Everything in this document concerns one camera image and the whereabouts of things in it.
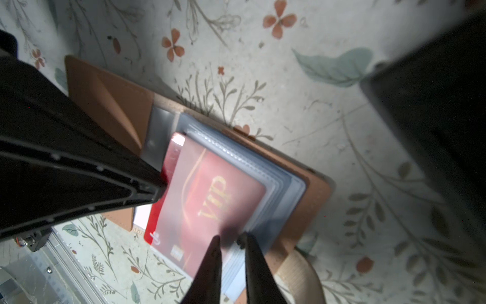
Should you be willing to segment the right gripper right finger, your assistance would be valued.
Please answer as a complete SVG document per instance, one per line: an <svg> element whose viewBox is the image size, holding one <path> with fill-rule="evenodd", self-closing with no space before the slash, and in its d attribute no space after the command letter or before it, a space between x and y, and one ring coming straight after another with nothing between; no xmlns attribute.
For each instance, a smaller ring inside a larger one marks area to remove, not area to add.
<svg viewBox="0 0 486 304"><path fill-rule="evenodd" d="M242 233L237 244L245 251L246 296L249 304L285 304L277 283L256 238L250 233Z"/></svg>

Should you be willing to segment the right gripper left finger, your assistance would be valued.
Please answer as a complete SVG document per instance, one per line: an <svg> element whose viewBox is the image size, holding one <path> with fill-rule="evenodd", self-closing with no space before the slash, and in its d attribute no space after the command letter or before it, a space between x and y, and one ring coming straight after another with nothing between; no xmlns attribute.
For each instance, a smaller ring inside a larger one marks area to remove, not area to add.
<svg viewBox="0 0 486 304"><path fill-rule="evenodd" d="M181 304L219 304L221 297L221 241L214 236Z"/></svg>

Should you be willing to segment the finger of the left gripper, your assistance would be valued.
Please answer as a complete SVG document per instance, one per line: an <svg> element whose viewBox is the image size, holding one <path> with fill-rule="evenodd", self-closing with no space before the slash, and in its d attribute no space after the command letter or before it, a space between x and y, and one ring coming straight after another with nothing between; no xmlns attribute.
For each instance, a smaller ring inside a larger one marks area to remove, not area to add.
<svg viewBox="0 0 486 304"><path fill-rule="evenodd" d="M1 239L158 201L161 174L102 130L1 33Z"/></svg>

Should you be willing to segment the red VIP card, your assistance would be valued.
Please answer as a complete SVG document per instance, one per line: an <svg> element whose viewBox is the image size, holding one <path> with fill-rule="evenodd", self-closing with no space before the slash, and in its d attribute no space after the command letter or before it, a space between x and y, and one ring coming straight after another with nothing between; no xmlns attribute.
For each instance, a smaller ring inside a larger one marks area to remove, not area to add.
<svg viewBox="0 0 486 304"><path fill-rule="evenodd" d="M214 236L227 254L267 189L211 150L175 132L163 161L168 187L149 216L144 239L190 277Z"/></svg>

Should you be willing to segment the black plastic bin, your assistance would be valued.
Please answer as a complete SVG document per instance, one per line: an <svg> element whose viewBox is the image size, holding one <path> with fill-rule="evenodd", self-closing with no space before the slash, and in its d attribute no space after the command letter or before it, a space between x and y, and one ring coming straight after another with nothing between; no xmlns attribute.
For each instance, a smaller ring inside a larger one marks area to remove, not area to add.
<svg viewBox="0 0 486 304"><path fill-rule="evenodd" d="M485 11L360 87L466 231L485 244Z"/></svg>

